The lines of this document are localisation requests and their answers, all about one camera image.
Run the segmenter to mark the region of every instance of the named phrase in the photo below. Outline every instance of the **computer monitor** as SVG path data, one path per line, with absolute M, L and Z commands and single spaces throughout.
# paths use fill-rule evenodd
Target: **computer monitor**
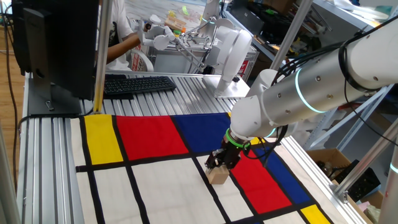
M 13 0 L 14 53 L 32 72 L 29 114 L 80 114 L 92 100 L 98 0 Z

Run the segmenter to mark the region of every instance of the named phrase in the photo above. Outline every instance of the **person's arm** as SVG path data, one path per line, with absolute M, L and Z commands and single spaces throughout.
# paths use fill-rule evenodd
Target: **person's arm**
M 116 44 L 108 48 L 108 56 L 106 57 L 106 63 L 110 63 L 118 57 L 125 54 L 128 50 L 137 47 L 140 44 L 138 35 L 131 33 L 127 37 L 122 38 L 123 42 Z

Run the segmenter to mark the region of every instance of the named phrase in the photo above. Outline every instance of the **white shirt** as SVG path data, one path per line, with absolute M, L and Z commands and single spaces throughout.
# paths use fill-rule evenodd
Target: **white shirt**
M 100 27 L 100 16 L 101 16 L 101 6 L 99 7 L 98 13 L 98 27 Z M 127 21 L 126 10 L 124 8 L 124 0 L 113 0 L 112 5 L 112 16 L 111 16 L 111 30 L 109 32 L 109 44 L 108 47 L 112 47 L 115 44 L 121 43 L 122 38 L 127 37 L 129 34 L 133 33 L 130 25 Z M 107 70 L 131 70 L 129 67 L 129 62 L 126 60 L 126 54 L 118 57 L 113 62 L 106 65 Z

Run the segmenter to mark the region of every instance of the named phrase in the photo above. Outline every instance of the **computer keyboard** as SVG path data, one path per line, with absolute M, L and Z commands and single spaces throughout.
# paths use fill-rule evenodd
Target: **computer keyboard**
M 147 93 L 160 90 L 174 90 L 175 84 L 169 77 L 144 77 L 105 80 L 104 92 L 107 95 L 123 93 Z

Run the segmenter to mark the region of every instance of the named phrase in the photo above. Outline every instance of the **blue square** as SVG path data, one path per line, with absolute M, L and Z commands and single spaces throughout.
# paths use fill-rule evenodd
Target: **blue square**
M 193 152 L 211 152 L 221 142 L 231 121 L 226 113 L 172 116 L 180 134 Z

